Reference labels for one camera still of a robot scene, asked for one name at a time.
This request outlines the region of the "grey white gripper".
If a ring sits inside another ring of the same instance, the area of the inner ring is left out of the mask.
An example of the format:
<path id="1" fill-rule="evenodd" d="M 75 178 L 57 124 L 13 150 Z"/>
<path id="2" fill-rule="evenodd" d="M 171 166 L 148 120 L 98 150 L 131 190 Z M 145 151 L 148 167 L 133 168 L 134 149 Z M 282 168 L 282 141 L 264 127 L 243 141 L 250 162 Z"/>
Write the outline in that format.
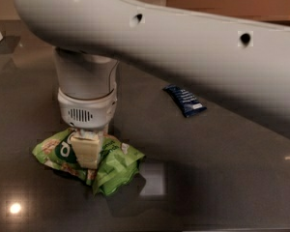
<path id="1" fill-rule="evenodd" d="M 58 89 L 58 102 L 63 121 L 75 130 L 71 144 L 81 167 L 97 169 L 102 151 L 104 129 L 114 117 L 117 88 L 95 100 L 71 98 Z"/>

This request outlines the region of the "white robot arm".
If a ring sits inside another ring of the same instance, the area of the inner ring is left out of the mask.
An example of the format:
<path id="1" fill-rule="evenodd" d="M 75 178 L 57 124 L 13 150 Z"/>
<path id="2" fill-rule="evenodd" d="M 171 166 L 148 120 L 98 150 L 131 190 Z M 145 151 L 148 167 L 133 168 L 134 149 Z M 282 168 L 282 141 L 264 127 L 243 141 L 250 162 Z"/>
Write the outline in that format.
<path id="1" fill-rule="evenodd" d="M 63 120 L 107 127 L 115 67 L 125 62 L 178 81 L 290 139 L 290 27 L 137 0 L 14 0 L 53 45 Z"/>

